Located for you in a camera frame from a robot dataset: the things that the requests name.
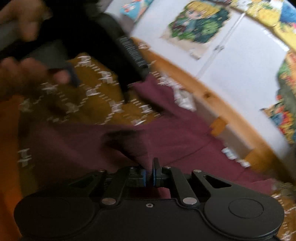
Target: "metal screw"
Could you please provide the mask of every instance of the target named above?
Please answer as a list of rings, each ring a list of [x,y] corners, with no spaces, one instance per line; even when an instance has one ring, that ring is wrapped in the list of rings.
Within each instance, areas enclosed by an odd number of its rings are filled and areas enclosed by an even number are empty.
[[[105,204],[105,205],[113,205],[116,203],[116,200],[112,197],[105,197],[102,199],[102,204]]]
[[[194,197],[185,197],[183,199],[183,203],[188,204],[188,205],[193,205],[197,203],[197,200]]]
[[[146,207],[153,207],[154,205],[152,203],[147,203]]]

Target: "orange surface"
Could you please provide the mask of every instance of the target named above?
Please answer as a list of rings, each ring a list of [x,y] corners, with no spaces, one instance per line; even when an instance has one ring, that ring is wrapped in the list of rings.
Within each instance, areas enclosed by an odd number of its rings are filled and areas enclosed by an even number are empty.
[[[0,102],[0,241],[20,238],[13,219],[15,205],[22,198],[17,167],[17,125],[20,98]]]

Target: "maroon fabric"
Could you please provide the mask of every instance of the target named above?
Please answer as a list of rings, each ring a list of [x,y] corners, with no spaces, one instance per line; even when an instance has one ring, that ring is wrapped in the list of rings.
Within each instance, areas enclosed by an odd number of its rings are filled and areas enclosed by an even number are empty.
[[[26,146],[41,186],[97,169],[115,172],[141,164],[151,170],[153,157],[158,157],[161,165],[175,166],[184,173],[201,169],[262,193],[271,192],[272,180],[229,160],[206,123],[174,103],[170,87],[158,85],[150,75],[145,82],[135,83],[134,89],[161,112],[160,118],[138,126],[42,123],[31,130]]]

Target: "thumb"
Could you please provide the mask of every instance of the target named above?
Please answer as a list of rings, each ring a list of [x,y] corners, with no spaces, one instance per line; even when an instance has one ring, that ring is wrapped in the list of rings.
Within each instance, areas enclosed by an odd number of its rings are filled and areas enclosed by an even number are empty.
[[[34,41],[38,37],[39,22],[19,21],[19,29],[22,40],[26,42]]]

